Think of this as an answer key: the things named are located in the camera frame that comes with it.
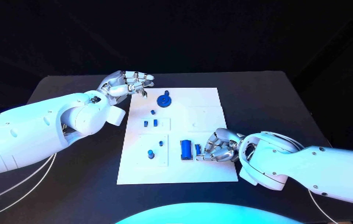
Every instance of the blue battery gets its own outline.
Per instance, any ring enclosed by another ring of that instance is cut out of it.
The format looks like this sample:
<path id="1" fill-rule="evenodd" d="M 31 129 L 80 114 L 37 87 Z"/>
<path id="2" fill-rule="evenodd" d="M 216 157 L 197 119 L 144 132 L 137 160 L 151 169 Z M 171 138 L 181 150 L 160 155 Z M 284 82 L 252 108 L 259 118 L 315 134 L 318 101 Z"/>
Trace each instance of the blue battery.
<path id="1" fill-rule="evenodd" d="M 148 158 L 152 159 L 154 158 L 154 153 L 151 150 L 148 150 Z"/>
<path id="2" fill-rule="evenodd" d="M 196 154 L 200 154 L 200 144 L 194 144 Z"/>
<path id="3" fill-rule="evenodd" d="M 181 146 L 181 160 L 193 160 L 191 141 L 189 140 L 180 141 L 180 146 Z"/>

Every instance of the white paper sheet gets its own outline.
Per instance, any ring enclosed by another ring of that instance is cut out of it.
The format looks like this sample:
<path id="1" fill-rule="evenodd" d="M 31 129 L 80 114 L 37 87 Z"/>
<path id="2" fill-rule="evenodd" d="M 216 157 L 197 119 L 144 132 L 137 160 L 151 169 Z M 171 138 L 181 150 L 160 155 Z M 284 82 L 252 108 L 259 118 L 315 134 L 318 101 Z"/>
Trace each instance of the white paper sheet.
<path id="1" fill-rule="evenodd" d="M 157 97 L 165 90 L 171 104 L 161 108 Z M 131 98 L 116 184 L 236 182 L 230 161 L 196 161 L 194 144 L 200 144 L 203 152 L 216 128 L 226 128 L 217 89 L 151 88 L 147 93 L 147 99 L 138 95 Z M 152 126 L 152 119 L 160 121 L 160 127 Z M 193 160 L 180 159 L 181 140 L 191 141 Z M 154 159 L 148 159 L 148 150 L 154 151 Z"/>

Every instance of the black table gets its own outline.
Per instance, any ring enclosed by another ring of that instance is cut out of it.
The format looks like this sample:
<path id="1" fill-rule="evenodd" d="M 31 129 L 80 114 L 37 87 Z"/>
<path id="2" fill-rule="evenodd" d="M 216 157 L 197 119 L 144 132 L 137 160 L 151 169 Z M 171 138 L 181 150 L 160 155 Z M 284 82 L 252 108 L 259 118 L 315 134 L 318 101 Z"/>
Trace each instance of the black table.
<path id="1" fill-rule="evenodd" d="M 279 71 L 155 74 L 155 87 L 217 87 L 226 125 L 252 134 L 274 131 L 304 146 L 328 146 L 298 94 Z M 103 76 L 46 77 L 29 103 L 96 89 Z M 128 113 L 129 98 L 119 104 Z M 282 191 L 239 182 L 116 185 L 127 115 L 121 126 L 105 123 L 101 131 L 57 153 L 49 174 L 30 195 L 0 213 L 1 223 L 114 223 L 151 208 L 187 202 L 253 207 L 301 222 L 324 222 L 307 189 L 288 179 Z M 6 190 L 40 163 L 0 174 Z M 44 171 L 1 196 L 1 208 L 36 184 Z M 353 204 L 314 195 L 334 220 L 353 219 Z"/>

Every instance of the white cable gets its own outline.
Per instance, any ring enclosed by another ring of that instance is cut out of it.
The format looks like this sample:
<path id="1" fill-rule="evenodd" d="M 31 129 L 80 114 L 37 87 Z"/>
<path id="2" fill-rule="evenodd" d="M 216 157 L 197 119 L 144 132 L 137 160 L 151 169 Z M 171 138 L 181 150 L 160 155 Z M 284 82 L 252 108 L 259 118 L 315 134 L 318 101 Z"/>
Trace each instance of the white cable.
<path id="1" fill-rule="evenodd" d="M 20 183 L 17 183 L 13 187 L 10 187 L 6 191 L 3 191 L 1 193 L 0 193 L 0 196 L 4 194 L 4 193 L 7 193 L 10 190 L 13 190 L 40 170 L 42 170 L 42 168 L 46 166 L 46 164 L 47 164 L 47 162 L 49 162 L 49 160 L 52 159 L 52 157 L 53 157 L 53 155 L 49 157 L 49 159 L 47 159 L 47 161 L 44 162 L 44 164 L 39 167 L 39 169 L 31 173 L 31 175 L 20 182 Z"/>
<path id="2" fill-rule="evenodd" d="M 315 202 L 315 200 L 314 200 L 314 198 L 312 198 L 312 195 L 311 195 L 310 190 L 307 190 L 307 191 L 308 191 L 308 194 L 310 194 L 310 197 L 311 197 L 311 199 L 312 199 L 312 201 L 314 201 L 315 206 L 317 206 L 318 209 L 321 210 L 321 208 L 320 208 L 320 206 L 318 206 L 318 204 L 317 204 L 317 202 Z M 327 213 L 325 213 L 323 210 L 321 210 L 321 212 L 323 212 L 323 214 L 327 216 L 327 218 L 333 221 L 333 223 L 338 224 L 338 223 L 333 220 L 333 218 L 327 215 Z"/>
<path id="3" fill-rule="evenodd" d="M 47 174 L 47 172 L 49 172 L 49 170 L 50 170 L 50 168 L 52 168 L 53 161 L 55 161 L 55 157 L 56 157 L 56 154 L 53 155 L 53 160 L 52 160 L 52 163 L 50 163 L 49 168 L 47 168 L 47 170 L 46 170 L 46 173 L 44 173 L 42 179 L 39 180 L 37 184 L 33 186 L 33 189 L 24 194 L 24 196 L 23 196 L 17 201 L 14 201 L 14 202 L 13 202 L 4 209 L 1 209 L 0 212 L 3 212 L 3 211 L 4 211 L 7 208 L 10 208 L 16 203 L 18 203 L 20 200 L 23 200 L 23 198 L 24 198 L 24 197 L 30 194 L 30 192 L 34 190 L 34 188 L 36 188 L 37 185 L 40 184 L 40 182 L 42 182 L 42 180 L 44 179 L 46 174 Z"/>

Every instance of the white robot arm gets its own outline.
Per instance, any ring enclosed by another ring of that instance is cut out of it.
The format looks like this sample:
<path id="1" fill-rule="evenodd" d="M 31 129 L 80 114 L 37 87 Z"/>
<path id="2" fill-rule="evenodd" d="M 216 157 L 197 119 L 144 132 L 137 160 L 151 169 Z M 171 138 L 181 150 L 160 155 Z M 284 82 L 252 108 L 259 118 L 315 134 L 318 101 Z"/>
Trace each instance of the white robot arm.
<path id="1" fill-rule="evenodd" d="M 134 71 L 116 71 L 98 89 L 75 93 L 14 108 L 0 114 L 0 172 L 24 167 L 76 140 L 92 135 L 105 121 L 119 125 L 125 111 L 114 105 L 128 94 L 147 97 L 145 86 L 154 77 Z"/>
<path id="2" fill-rule="evenodd" d="M 291 177 L 323 196 L 353 203 L 353 151 L 304 146 L 274 132 L 243 136 L 219 128 L 197 160 L 240 160 L 239 176 L 253 185 L 282 190 Z"/>

